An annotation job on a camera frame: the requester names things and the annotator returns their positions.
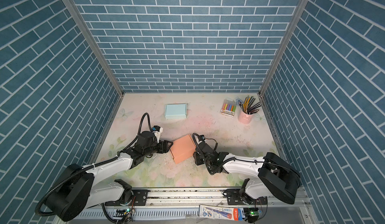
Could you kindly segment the pink paper box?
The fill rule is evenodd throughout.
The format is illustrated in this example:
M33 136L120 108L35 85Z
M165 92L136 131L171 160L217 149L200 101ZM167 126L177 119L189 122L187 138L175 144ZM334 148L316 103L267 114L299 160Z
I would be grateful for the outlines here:
M170 148L175 164L179 164L192 157L195 149L196 146L190 134L175 140Z

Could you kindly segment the light blue paper box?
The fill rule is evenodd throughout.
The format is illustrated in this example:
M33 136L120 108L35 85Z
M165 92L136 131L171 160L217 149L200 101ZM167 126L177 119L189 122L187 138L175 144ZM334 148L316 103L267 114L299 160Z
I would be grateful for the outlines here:
M167 120L186 119L187 104L167 104L164 116Z

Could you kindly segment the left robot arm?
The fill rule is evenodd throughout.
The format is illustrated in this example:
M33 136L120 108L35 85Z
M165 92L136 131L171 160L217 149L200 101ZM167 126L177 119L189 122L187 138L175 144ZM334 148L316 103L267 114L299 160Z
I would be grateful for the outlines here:
M38 202L35 215L58 216L67 222L84 209L106 202L131 204L132 187L127 182L116 179L104 187L97 185L119 172L135 168L146 157L168 153L173 142L161 140L161 133L162 129L153 129L137 134L132 143L111 159L86 166L71 164Z

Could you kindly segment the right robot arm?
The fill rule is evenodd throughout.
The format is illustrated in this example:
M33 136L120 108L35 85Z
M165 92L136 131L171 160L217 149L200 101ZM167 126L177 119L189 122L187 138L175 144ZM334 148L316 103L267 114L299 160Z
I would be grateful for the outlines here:
M297 170L278 155L268 152L264 157L244 157L228 152L217 152L205 140L195 140L193 154L197 166L204 165L210 175L217 173L246 176L240 189L225 191L231 202L253 205L257 199L274 196L279 201L295 203L301 177Z

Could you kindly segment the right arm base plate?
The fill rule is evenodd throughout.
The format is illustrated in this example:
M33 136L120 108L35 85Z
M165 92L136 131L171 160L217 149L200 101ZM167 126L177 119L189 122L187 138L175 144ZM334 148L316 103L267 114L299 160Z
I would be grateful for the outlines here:
M247 195L243 189L230 188L223 192L223 196L226 198L228 205L266 205L268 203L266 197L259 197L254 199Z

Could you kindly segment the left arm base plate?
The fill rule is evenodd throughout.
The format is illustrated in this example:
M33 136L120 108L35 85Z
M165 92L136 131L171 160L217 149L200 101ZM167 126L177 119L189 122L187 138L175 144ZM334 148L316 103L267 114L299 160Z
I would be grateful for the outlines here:
M122 206L122 207L142 207L146 205L147 202L147 196L148 196L148 190L147 189L134 189L130 192L125 192L123 196L118 199L117 201L110 201L106 202L105 205L108 207L112 206Z

